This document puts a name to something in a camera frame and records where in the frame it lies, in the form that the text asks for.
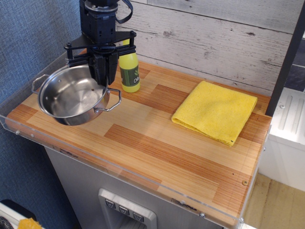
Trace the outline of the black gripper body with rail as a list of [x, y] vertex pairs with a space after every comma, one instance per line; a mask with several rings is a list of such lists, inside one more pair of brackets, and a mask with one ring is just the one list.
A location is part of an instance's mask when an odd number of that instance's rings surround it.
[[67, 52], [67, 65], [74, 67], [93, 61], [94, 55], [106, 57], [114, 54], [123, 56], [135, 52], [133, 31], [116, 31], [116, 24], [127, 22], [133, 14], [130, 1], [123, 3], [130, 9], [130, 14], [123, 19], [116, 16], [117, 0], [81, 0], [80, 23], [81, 36], [64, 47]]

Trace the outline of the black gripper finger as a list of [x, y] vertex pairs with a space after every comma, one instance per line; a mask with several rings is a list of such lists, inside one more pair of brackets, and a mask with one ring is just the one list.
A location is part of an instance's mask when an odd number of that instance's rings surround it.
[[106, 72], [107, 72], [107, 79], [108, 79], [108, 85], [111, 85], [116, 76], [116, 71], [117, 71], [117, 64], [118, 64], [118, 53], [113, 52], [108, 57], [106, 58]]
[[94, 54], [88, 62], [91, 77], [98, 85], [105, 86], [107, 83], [106, 76], [106, 58], [99, 54]]

